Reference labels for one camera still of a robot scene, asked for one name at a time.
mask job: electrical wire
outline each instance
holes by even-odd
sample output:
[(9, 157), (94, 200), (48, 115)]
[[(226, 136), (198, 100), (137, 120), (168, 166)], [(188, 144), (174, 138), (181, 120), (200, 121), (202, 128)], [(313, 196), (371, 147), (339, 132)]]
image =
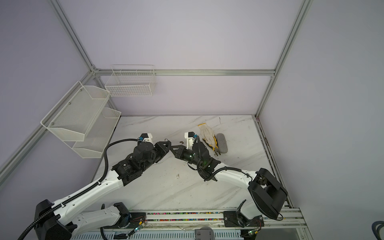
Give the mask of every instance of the electrical wire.
[(209, 178), (205, 179), (205, 181), (211, 180), (216, 174), (218, 174), (219, 172), (224, 171), (224, 170), (232, 170), (232, 171), (241, 172), (242, 174), (246, 175), (247, 177), (250, 177), (251, 181), (253, 181), (253, 178), (248, 173), (243, 172), (241, 169), (238, 169), (235, 167), (227, 167), (227, 166), (217, 169), (215, 172), (212, 173), (212, 175)]
[(281, 213), (279, 213), (279, 215), (281, 216), (281, 219), (274, 219), (274, 220), (276, 220), (276, 221), (283, 221), (284, 220), (284, 217), (283, 217), (283, 215), (281, 215)]
[(98, 186), (99, 184), (101, 184), (101, 182), (105, 179), (105, 177), (107, 176), (107, 173), (108, 173), (108, 157), (107, 157), (107, 149), (117, 143), (120, 143), (120, 142), (126, 142), (126, 141), (137, 141), (137, 139), (134, 139), (134, 138), (128, 138), (128, 139), (123, 139), (123, 140), (119, 140), (119, 141), (116, 141), (116, 142), (113, 142), (113, 143), (110, 143), (108, 146), (105, 147), (104, 149), (104, 163), (105, 163), (105, 168), (104, 168), (104, 173), (103, 175), (100, 177), (100, 179), (95, 182), (94, 184), (92, 184), (91, 186), (87, 187), (86, 189), (84, 189), (83, 191), (79, 192), (78, 194), (75, 194), (74, 196), (68, 198), (67, 200), (63, 201), (62, 203), (59, 203), (58, 205), (54, 206), (53, 208), (51, 208), (50, 210), (48, 210), (47, 212), (45, 212), (43, 215), (41, 215), (39, 218), (37, 218), (35, 221), (33, 221), (24, 231), (23, 233), (21, 233), (21, 235), (19, 236), (18, 240), (23, 240), (26, 235), (38, 224), (40, 223), (46, 216), (48, 216), (50, 213), (52, 213), (53, 211), (59, 209), (60, 207), (64, 206), (71, 202), (72, 200), (80, 197), (81, 195), (85, 194), (86, 192), (90, 191), (91, 189), (93, 189), (94, 187)]
[(136, 219), (138, 219), (138, 218), (141, 218), (141, 217), (145, 217), (145, 216), (139, 216), (139, 217), (137, 217), (137, 218), (131, 219), (131, 220), (130, 220), (130, 222), (138, 222), (138, 221), (143, 221), (143, 220), (141, 220), (141, 219), (139, 219), (139, 220), (136, 220)]
[(191, 167), (191, 165), (189, 165), (189, 162), (187, 162), (187, 165), (188, 165), (188, 167), (189, 167), (190, 169), (197, 171), (197, 169), (194, 169), (194, 168)]
[(376, 221), (376, 222), (372, 223), (372, 232), (373, 232), (373, 235), (375, 235), (375, 237), (377, 238), (377, 240), (381, 240), (380, 229), (383, 226), (384, 226), (384, 221)]

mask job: mounting plate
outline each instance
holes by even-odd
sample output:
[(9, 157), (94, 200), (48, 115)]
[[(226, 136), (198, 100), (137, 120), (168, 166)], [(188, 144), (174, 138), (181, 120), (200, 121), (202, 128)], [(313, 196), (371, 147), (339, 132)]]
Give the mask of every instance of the mounting plate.
[[(127, 228), (136, 228), (139, 226), (140, 220), (145, 222), (147, 214), (145, 212), (131, 212), (131, 219), (133, 221), (130, 221)], [(105, 226), (104, 229), (111, 229), (111, 228), (117, 228), (116, 226)]]
[[(224, 226), (226, 227), (239, 227), (237, 224), (237, 217), (236, 217), (236, 211), (224, 211)], [(258, 227), (261, 225), (261, 227), (264, 226), (264, 220), (263, 217), (260, 219), (260, 216), (254, 217), (251, 221), (251, 223), (246, 227)]]

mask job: white wire basket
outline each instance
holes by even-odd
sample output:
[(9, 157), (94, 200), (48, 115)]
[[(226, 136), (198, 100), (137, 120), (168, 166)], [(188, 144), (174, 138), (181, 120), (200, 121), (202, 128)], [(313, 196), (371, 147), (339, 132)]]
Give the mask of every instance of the white wire basket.
[(67, 145), (82, 158), (101, 158), (120, 115), (121, 112), (119, 111), (103, 108), (85, 140), (75, 142), (72, 147)]
[(153, 65), (111, 65), (105, 89), (112, 97), (152, 96), (156, 86)]
[(62, 141), (84, 141), (102, 109), (110, 92), (95, 86), (83, 86), (48, 123), (40, 123)]

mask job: colorful cable strip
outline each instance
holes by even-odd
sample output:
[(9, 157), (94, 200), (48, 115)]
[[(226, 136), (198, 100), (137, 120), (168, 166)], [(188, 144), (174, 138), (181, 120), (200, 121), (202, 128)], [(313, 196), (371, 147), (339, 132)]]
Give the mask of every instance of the colorful cable strip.
[(146, 222), (163, 222), (163, 221), (222, 221), (223, 218), (190, 218), (190, 219), (146, 219)]
[(157, 214), (221, 214), (223, 212), (148, 212), (147, 215)]

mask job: gray sponge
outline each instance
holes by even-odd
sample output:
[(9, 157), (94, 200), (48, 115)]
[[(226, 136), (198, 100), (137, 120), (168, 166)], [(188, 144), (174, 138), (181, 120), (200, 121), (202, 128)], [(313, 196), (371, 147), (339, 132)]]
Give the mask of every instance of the gray sponge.
[(227, 153), (228, 146), (227, 141), (225, 140), (225, 136), (222, 133), (216, 134), (217, 147), (220, 153)]

